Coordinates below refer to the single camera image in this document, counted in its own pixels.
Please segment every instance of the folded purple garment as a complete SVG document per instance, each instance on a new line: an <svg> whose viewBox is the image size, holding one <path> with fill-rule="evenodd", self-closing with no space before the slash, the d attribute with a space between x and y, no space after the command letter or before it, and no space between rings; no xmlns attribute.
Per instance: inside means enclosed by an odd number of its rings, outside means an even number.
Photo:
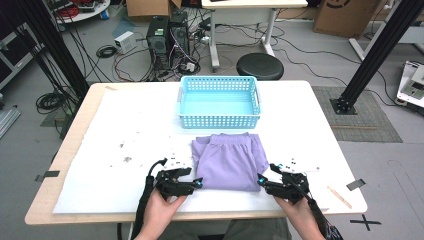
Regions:
<svg viewBox="0 0 424 240"><path fill-rule="evenodd" d="M203 188L260 191L257 173L269 166L257 134L220 134L192 141L197 177Z"/></svg>

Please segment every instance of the blue plastic basket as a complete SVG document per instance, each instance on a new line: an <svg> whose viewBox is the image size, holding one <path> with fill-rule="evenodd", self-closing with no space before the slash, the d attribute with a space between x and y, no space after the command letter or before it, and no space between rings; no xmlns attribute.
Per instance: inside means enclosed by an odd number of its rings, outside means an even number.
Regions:
<svg viewBox="0 0 424 240"><path fill-rule="evenodd" d="M261 112L251 76L184 76L178 102L183 128L253 129Z"/></svg>

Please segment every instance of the table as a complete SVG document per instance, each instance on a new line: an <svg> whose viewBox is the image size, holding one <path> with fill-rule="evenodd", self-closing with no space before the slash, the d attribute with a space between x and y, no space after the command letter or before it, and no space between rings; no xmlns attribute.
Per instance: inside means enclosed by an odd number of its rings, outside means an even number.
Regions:
<svg viewBox="0 0 424 240"><path fill-rule="evenodd" d="M218 2L202 0L203 8L212 10L210 17L211 36L209 40L212 68L215 70L219 67L218 52L215 43L215 24L248 25L268 22L266 35L262 38L262 44L265 47L265 51L274 56L270 40L277 8L302 8L307 5L308 3L305 0L229 0Z"/></svg>
<svg viewBox="0 0 424 240"><path fill-rule="evenodd" d="M141 106L146 115L149 111L157 111L160 104L176 104L180 83L98 83L91 86L78 114L60 147L50 171L60 171L59 176L45 178L28 213L25 222L30 225L63 224L63 223L98 223L98 222L132 222L134 212L127 213L73 213L55 214L53 210L61 194L70 166L77 155L84 135L90 128L90 123L99 114L99 105L107 100L105 96L121 94L129 96L136 94L144 96L149 104L139 102L126 104L132 107ZM262 81L258 82L262 99L262 114L257 127L249 132L258 133L270 163L278 163L279 159L296 158L298 163L319 164L319 171L308 172L311 191L317 199L324 214L363 213L367 204L360 189L349 191L346 185L355 180L346 159L335 139L331 128L322 112L319 103L306 81ZM185 136L197 136L205 133L218 133L223 130L179 129ZM246 130L228 130L226 133L245 132ZM348 208L330 190L322 188L321 183L332 185L343 198L352 205ZM137 196L141 196L143 186L137 187ZM231 210L227 205L247 206L245 210ZM285 216L270 195L264 190L259 193L197 190L181 206L174 220L214 220L234 218L272 218Z"/></svg>
<svg viewBox="0 0 424 240"><path fill-rule="evenodd" d="M73 18L64 18L57 20L58 23L72 23L72 22L78 22L85 20L87 18L91 18L94 16L98 16L101 12L105 11L110 5L110 0L105 0L103 3L97 3L96 7L94 7L93 12L79 12L78 15L76 15Z"/></svg>

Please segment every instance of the gray floor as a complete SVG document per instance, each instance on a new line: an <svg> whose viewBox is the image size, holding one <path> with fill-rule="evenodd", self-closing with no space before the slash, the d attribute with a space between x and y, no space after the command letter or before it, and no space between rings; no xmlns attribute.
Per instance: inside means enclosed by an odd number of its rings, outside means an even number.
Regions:
<svg viewBox="0 0 424 240"><path fill-rule="evenodd" d="M96 50L107 44L114 44L113 31L120 24L120 17L107 21L98 18L88 19L74 24L89 54L95 58ZM146 34L147 24L136 23L134 32ZM284 21L276 26L284 30L284 39L305 51L331 51L359 61L346 38L317 34L312 31L312 22ZM241 31L218 29L218 40L232 44L252 43ZM274 35L281 33L276 29ZM81 57L75 43L64 33L65 41L82 66ZM368 40L361 39L362 46ZM275 42L275 50L284 49L292 61L307 63L317 74L338 77L346 83L350 81L358 64L325 53L302 53L284 41ZM210 69L208 51L201 51L202 70L199 74L236 75L235 63L242 55L261 51L255 47L219 46L221 68L217 72ZM282 80L307 80L313 86L343 86L338 80L316 77L304 65L295 65L288 61L282 51L276 56L285 66ZM399 87L403 63L406 60L424 62L424 56L414 46L399 44L390 54L381 73L387 81L387 92L394 98ZM144 75L150 62L147 51L134 54L122 61L120 68L134 79ZM99 62L102 69L112 79L112 59ZM91 74L89 81L98 82ZM385 94L383 79L376 75L368 87L391 103ZM53 127L41 127L45 116L37 113L35 101L38 97L52 91L50 83L38 65L31 61L1 92L4 95L6 109L17 105L22 115L0 139L0 239L116 239L116 224L28 226L24 222L25 214L40 186L34 179L49 168L50 162L58 150L61 140ZM370 231L364 224L350 223L350 220L362 220L360 214L348 216L330 216L345 239L422 239L424 235L424 119L404 107L390 107L379 99L383 111L399 133L403 143L363 143L339 142L340 147L356 179L362 178L366 185L361 188L368 203L365 213L367 220L381 222L370 225ZM203 232L219 232L213 224L203 228ZM128 224L124 224L124 233ZM299 239L294 230L295 239Z"/></svg>

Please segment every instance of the stool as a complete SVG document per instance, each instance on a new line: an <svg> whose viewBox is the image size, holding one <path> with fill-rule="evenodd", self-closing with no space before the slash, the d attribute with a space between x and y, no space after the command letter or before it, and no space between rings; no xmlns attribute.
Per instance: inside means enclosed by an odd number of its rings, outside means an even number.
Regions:
<svg viewBox="0 0 424 240"><path fill-rule="evenodd" d="M237 61L240 76L254 76L258 80L279 80L284 66L276 57L266 53L249 53Z"/></svg>

